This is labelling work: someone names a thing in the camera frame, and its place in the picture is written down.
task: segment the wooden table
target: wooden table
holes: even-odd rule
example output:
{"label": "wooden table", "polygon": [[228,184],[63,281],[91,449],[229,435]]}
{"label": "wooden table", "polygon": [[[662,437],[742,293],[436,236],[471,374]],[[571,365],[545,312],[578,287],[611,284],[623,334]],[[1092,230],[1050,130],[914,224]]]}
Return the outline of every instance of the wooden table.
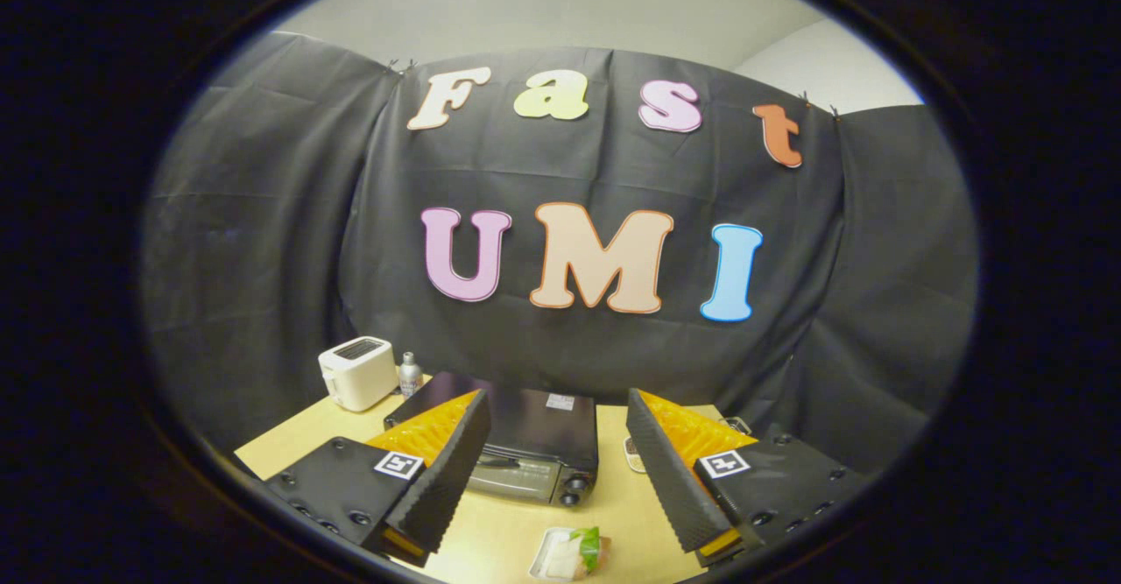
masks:
{"label": "wooden table", "polygon": [[[268,479],[331,437],[365,442],[382,433],[382,418],[401,401],[400,396],[390,396],[364,412],[352,414],[324,398],[235,454],[259,478]],[[713,419],[721,417],[712,405],[691,409]],[[460,500],[439,553],[432,554],[427,565],[417,571],[451,584],[540,584],[545,581],[531,577],[529,566],[545,530],[599,526],[600,534],[612,539],[611,556],[603,569],[587,580],[590,584],[661,584],[701,574],[696,557],[683,553],[677,544],[649,476],[627,464],[627,407],[601,405],[596,418],[600,474],[584,502],[567,509],[469,490]]]}

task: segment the sticker on oven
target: sticker on oven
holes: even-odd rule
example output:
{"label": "sticker on oven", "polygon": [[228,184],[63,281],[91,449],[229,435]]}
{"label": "sticker on oven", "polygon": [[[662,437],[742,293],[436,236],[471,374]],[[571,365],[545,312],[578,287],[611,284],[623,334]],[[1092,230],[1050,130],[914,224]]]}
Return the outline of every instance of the sticker on oven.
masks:
{"label": "sticker on oven", "polygon": [[560,396],[560,393],[549,393],[549,399],[545,401],[545,406],[550,409],[564,409],[565,411],[572,411],[572,406],[575,405],[575,396]]}

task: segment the lettuce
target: lettuce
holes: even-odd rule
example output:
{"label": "lettuce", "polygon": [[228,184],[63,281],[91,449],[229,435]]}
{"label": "lettuce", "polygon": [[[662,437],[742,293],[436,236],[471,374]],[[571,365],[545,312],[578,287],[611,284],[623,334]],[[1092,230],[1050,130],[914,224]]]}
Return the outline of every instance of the lettuce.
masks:
{"label": "lettuce", "polygon": [[596,567],[600,567],[600,528],[577,529],[568,535],[569,540],[577,537],[581,537],[580,556],[584,558],[587,572],[592,573]]}

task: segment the white wall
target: white wall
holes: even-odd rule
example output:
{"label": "white wall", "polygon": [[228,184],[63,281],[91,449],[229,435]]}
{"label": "white wall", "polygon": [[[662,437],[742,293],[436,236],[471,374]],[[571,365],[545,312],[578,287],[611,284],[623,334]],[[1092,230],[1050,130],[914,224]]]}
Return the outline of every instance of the white wall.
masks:
{"label": "white wall", "polygon": [[923,100],[884,58],[831,20],[813,22],[773,43],[733,69],[839,113]]}
{"label": "white wall", "polygon": [[591,46],[732,69],[821,18],[800,0],[315,0],[277,28],[399,66]]}

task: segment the letter m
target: letter m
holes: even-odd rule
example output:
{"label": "letter m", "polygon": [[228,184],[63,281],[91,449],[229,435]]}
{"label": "letter m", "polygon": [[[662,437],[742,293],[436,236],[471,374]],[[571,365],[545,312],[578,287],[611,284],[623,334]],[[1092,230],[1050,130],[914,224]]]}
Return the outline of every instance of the letter m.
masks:
{"label": "letter m", "polygon": [[543,308],[567,308],[575,297],[567,289],[568,271],[584,304],[595,307],[615,276],[619,287],[608,306],[619,313],[656,313],[658,265],[661,244],[673,231],[674,220],[652,210],[632,212],[604,248],[583,206],[572,202],[548,202],[536,212],[545,224],[545,262],[541,286],[529,302]]}

